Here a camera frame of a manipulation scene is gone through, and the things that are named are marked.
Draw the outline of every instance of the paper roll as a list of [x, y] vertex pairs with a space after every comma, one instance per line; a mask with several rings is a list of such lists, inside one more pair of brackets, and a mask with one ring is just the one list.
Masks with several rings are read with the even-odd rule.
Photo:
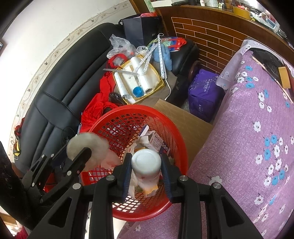
[[[139, 65], [141, 62], [141, 59], [139, 57], [132, 57], [131, 58], [131, 64], [133, 65], [134, 69]], [[144, 74], [144, 66], [145, 64], [142, 64], [137, 73], [138, 75], [138, 80], [141, 84], [141, 87], [144, 91], [145, 94], [151, 93], [157, 84], [159, 83], [159, 80], [156, 77], [156, 74], [150, 69], [150, 67], [147, 68], [146, 74]]]
[[124, 97], [125, 99], [132, 99], [133, 97], [129, 94], [118, 72], [114, 73], [114, 78], [121, 97]]

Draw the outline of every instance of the blue cap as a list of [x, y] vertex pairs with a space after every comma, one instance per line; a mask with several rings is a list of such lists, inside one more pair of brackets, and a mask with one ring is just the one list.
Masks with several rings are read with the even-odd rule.
[[144, 91], [142, 90], [141, 86], [137, 86], [133, 89], [133, 94], [135, 97], [139, 98], [144, 95]]

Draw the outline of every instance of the silver bolt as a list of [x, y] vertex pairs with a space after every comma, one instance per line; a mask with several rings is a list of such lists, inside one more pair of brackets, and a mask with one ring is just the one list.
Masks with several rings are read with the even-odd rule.
[[73, 185], [73, 189], [79, 189], [81, 187], [81, 184], [80, 183], [75, 183]]
[[216, 189], [220, 189], [220, 188], [221, 188], [221, 184], [218, 183], [218, 182], [215, 182], [215, 183], [213, 184], [213, 187], [216, 188]]
[[180, 176], [180, 180], [181, 181], [187, 181], [188, 180], [188, 177], [186, 175], [181, 175]]
[[107, 177], [106, 177], [106, 180], [107, 181], [112, 181], [112, 180], [114, 180], [115, 179], [115, 177], [113, 176], [113, 175], [108, 175]]

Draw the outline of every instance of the beige cloth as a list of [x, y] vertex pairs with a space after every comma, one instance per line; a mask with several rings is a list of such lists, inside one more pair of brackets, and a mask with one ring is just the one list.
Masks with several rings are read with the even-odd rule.
[[[153, 61], [152, 65], [157, 70], [157, 72], [160, 74], [160, 64]], [[171, 71], [166, 71], [166, 75], [167, 75], [167, 82], [168, 82], [171, 90], [173, 90], [173, 88], [175, 87], [176, 81], [177, 81], [177, 77]], [[162, 88], [159, 91], [155, 92], [154, 94], [150, 95], [146, 99], [140, 101], [138, 104], [153, 107], [159, 99], [164, 100], [169, 95], [169, 88], [166, 84], [166, 81], [165, 80], [163, 80], [163, 81], [165, 84], [164, 88]], [[117, 86], [115, 86], [114, 92], [117, 94], [120, 94]]]

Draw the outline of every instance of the purple storage box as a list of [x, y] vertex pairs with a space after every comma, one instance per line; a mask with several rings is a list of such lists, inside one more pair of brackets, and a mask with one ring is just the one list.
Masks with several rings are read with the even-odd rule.
[[216, 85], [217, 74], [201, 69], [188, 89], [190, 113], [210, 122], [225, 96], [224, 90]]

